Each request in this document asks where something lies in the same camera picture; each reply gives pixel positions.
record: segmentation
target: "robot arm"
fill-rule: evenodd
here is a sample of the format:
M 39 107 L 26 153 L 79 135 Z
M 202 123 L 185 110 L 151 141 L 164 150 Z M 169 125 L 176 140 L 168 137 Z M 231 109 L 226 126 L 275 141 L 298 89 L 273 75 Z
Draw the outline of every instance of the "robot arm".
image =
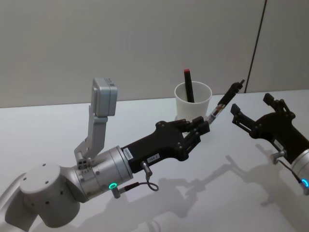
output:
M 273 163 L 281 162 L 278 158 L 284 157 L 292 168 L 282 164 L 292 171 L 307 195 L 309 194 L 309 141 L 292 125 L 295 114 L 289 110 L 283 99 L 274 100 L 267 93 L 263 101 L 275 112 L 254 121 L 233 104 L 231 108 L 231 113 L 234 115 L 233 123 L 248 132 L 252 138 L 269 141 L 278 150 L 278 153 L 271 155 Z
M 200 142 L 200 136 L 210 131 L 209 124 L 239 91 L 242 83 L 238 83 L 237 88 L 230 88 L 228 97 L 224 96 L 225 102 L 220 103 L 219 111 L 214 110 L 216 115 L 211 120 L 204 121 L 200 116 L 192 122 L 185 119 L 160 121 L 156 123 L 154 133 L 122 148 L 117 146 L 98 154 L 104 147 L 107 116 L 115 114 L 117 89 L 110 79 L 95 79 L 88 136 L 74 151 L 77 164 L 65 168 L 44 163 L 19 176 L 0 198 L 0 231 L 28 232 L 37 216 L 48 227 L 64 226 L 78 214 L 80 203 L 109 190 L 115 198 L 140 184 L 158 190 L 151 187 L 157 185 L 149 182 L 150 166 L 166 158 L 188 159 L 189 153 Z M 133 173 L 142 170 L 147 182 L 118 189 L 133 178 Z

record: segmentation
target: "white wall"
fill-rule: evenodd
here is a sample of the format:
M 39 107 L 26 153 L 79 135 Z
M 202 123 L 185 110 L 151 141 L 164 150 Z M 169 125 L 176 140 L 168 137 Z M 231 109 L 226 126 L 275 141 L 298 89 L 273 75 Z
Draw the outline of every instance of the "white wall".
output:
M 223 93 L 247 77 L 264 1 L 1 0 L 0 107 L 172 97 L 192 79 Z
M 248 92 L 309 88 L 309 1 L 269 0 Z

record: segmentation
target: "table surface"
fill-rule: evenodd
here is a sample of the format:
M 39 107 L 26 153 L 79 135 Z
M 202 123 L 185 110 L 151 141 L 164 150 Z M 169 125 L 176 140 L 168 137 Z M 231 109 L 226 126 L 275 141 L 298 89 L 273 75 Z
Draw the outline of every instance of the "table surface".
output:
M 296 114 L 294 126 L 309 138 L 309 90 L 271 93 Z M 232 102 L 254 120 L 272 109 L 264 93 L 238 94 Z M 208 113 L 221 96 L 213 96 Z M 185 162 L 166 159 L 152 166 L 160 186 L 133 189 L 116 200 L 106 192 L 81 204 L 68 225 L 50 229 L 40 218 L 31 232 L 307 232 L 309 198 L 289 171 L 273 165 L 276 150 L 232 124 L 231 103 Z M 120 101 L 109 117 L 105 148 L 125 146 L 172 121 L 175 99 Z M 17 175 L 43 162 L 75 165 L 74 148 L 86 137 L 88 104 L 0 109 L 0 193 Z M 144 174 L 134 175 L 143 181 Z

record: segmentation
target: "pen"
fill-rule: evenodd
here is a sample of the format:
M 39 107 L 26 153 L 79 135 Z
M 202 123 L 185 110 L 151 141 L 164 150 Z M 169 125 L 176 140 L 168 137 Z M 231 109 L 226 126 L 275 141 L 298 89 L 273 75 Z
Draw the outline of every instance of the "pen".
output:
M 187 94 L 187 101 L 194 102 L 190 69 L 185 69 L 183 73 L 184 73 L 184 85 Z

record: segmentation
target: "paper cup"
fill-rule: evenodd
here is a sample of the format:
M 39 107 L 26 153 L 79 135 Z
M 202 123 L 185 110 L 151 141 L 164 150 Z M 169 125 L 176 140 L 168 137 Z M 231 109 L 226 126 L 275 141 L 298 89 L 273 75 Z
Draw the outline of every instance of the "paper cup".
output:
M 192 89 L 194 103 L 187 102 L 184 82 L 177 85 L 175 88 L 174 94 L 176 97 L 178 120 L 186 119 L 192 121 L 192 119 L 199 116 L 203 116 L 204 119 L 206 118 L 209 100 L 212 96 L 211 88 L 204 83 L 192 81 Z

